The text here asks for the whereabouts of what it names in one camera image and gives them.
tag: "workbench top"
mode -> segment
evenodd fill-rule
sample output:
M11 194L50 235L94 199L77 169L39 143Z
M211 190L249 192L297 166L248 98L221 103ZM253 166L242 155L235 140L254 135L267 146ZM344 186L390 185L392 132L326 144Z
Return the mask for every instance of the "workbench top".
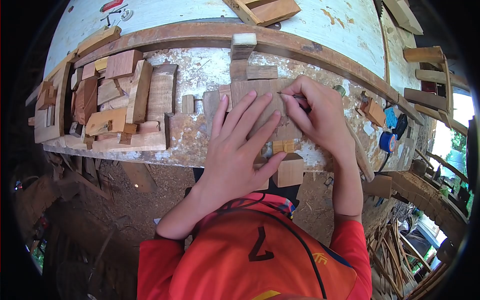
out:
M121 35L134 31L174 22L221 21L239 22L234 12L221 0L178 0L178 1L139 1L132 0L127 8L133 10L133 16L126 22L120 22ZM372 1L310 1L297 0L302 11L291 19L280 22L281 31L289 32L330 47L359 62L376 75L385 78L384 46L380 22ZM48 53L45 74L48 74L60 62L68 51L77 47L86 36L96 31L106 20L100 22L105 14L98 11L104 3L96 0L72 0L57 27ZM118 14L112 15L111 23ZM403 59L403 46L415 47L413 36L403 29L393 26L387 13L382 16L384 32L388 38L389 76L391 85L403 94L404 87L420 88L415 78L418 64L408 64ZM90 156L103 159L141 161L152 164L165 164L184 167L202 167L206 156L208 138L205 132L205 120L201 101L195 101L195 113L181 114L181 96L192 94L201 99L203 92L218 89L219 84L229 84L229 49L226 48L182 48L167 51L152 51L147 54L152 65L164 62L179 65L176 87L176 111L170 117L170 148L166 151L142 152L92 152L54 146L46 142L47 151L71 155ZM334 86L341 84L347 91L344 100L344 112L353 129L357 132L372 162L373 170L378 170L384 161L386 152L380 150L378 142L382 129L375 131L366 118L358 115L355 107L359 105L360 93L365 88L344 77L304 62L260 52L252 53L251 65L277 65L279 78L295 78L298 74L308 75L315 80ZM378 103L385 107L385 100L369 92ZM408 169L414 153L419 127L409 122L411 131L399 141L399 146L390 156L384 170ZM295 141L296 153L305 160L305 171L331 171L331 155L305 137ZM265 145L262 154L271 156L271 143Z

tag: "wood scrap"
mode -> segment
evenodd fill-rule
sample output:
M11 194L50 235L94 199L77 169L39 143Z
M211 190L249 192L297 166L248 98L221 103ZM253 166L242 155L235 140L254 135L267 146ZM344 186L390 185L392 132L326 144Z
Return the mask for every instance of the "wood scrap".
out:
M139 60L133 75L132 88L128 97L127 123L145 122L148 90L152 80L152 65L146 60Z

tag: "red shirt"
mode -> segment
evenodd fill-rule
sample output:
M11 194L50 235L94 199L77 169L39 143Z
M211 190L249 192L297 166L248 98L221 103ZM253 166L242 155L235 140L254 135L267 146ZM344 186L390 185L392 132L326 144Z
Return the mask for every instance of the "red shirt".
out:
M261 196L247 195L250 200L242 205ZM275 197L268 195L265 202ZM183 241L140 244L138 299L262 300L293 294L343 300L372 295L359 222L336 224L327 248L282 212L261 203L229 208L205 219L187 251Z

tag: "wooden frame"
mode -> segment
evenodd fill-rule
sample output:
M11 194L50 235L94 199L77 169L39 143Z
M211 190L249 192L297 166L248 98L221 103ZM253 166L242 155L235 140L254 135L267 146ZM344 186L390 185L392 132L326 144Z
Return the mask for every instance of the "wooden frame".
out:
M420 113L398 91L354 60L308 39L247 24L205 22L167 24L148 28L124 35L98 48L80 58L74 66L78 68L102 57L133 48L142 52L167 48L230 48L234 33L255 33L257 35L256 51L303 61L339 74L371 90L388 102L398 104L400 110L416 123L420 125L424 123Z

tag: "scrap wood pile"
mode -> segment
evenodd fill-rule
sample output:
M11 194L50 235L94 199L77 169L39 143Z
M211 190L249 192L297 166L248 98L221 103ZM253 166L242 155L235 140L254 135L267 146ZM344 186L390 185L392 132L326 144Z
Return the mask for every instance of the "scrap wood pile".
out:
M380 286L375 287L374 284L374 290L376 289L384 299L394 299L394 296L399 300L419 299L438 284L448 268L447 264L440 263L432 270L398 231L396 217L367 238L367 249L371 263L380 276ZM413 267L417 264L428 272L419 283L412 273Z

